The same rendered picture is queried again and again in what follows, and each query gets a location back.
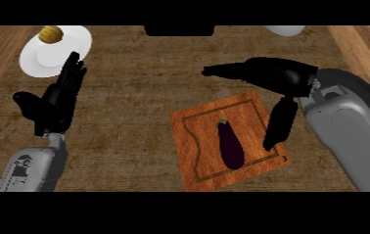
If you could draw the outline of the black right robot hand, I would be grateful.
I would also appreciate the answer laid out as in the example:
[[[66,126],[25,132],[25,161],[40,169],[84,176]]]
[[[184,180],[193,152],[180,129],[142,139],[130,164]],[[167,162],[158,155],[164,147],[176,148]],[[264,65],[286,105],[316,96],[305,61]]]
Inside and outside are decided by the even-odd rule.
[[[268,57],[249,58],[243,63],[215,65],[204,68],[205,76],[215,75],[282,94],[273,107],[263,147],[267,151],[286,141],[298,112],[295,98],[308,97],[319,68],[301,62]]]

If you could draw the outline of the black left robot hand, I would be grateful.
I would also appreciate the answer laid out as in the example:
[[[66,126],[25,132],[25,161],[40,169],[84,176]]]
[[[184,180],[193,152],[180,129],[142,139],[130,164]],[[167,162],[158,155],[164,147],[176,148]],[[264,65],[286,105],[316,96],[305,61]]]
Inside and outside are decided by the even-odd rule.
[[[19,91],[13,94],[22,115],[36,123],[36,136],[49,133],[65,133],[74,118],[77,96],[80,93],[87,68],[80,54],[72,52],[65,61],[62,71],[43,95]]]

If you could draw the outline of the brown wooden cutting board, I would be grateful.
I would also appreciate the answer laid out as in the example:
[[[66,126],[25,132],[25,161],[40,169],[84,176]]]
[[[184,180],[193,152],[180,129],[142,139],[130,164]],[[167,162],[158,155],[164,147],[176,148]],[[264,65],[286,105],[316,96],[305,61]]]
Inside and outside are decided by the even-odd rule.
[[[263,147],[267,123],[255,91],[171,113],[189,191],[212,191],[291,164],[283,145]]]

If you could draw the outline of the purple eggplant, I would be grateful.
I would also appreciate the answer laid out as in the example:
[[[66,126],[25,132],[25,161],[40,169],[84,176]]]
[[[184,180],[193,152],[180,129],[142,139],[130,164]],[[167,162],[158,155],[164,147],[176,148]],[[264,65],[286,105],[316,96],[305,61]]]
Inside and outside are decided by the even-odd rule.
[[[218,124],[220,153],[224,165],[230,169],[239,169],[245,165],[245,150],[236,136],[230,121],[220,118]]]

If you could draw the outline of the white rounded bowl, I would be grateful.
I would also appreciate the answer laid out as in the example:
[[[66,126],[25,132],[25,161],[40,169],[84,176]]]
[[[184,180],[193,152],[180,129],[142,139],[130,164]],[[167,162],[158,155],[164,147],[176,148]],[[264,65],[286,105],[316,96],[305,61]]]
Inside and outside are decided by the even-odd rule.
[[[280,36],[295,36],[298,35],[302,30],[302,25],[267,25],[267,30]]]

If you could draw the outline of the white round plate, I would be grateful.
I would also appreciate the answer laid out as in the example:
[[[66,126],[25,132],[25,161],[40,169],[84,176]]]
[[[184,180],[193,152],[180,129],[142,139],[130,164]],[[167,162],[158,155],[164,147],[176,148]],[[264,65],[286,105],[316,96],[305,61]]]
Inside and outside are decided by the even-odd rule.
[[[19,57],[19,66],[31,77],[53,77],[61,74],[62,66],[71,52],[84,60],[93,44],[90,30],[81,25],[62,25],[62,40],[47,44],[34,36],[28,41]]]

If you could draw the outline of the yellow ridged round vegetable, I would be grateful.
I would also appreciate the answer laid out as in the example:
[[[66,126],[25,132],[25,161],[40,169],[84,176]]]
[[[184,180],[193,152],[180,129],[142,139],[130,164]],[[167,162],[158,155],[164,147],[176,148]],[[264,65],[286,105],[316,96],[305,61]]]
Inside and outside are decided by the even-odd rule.
[[[62,40],[64,31],[56,25],[46,25],[37,37],[43,43],[53,44]]]

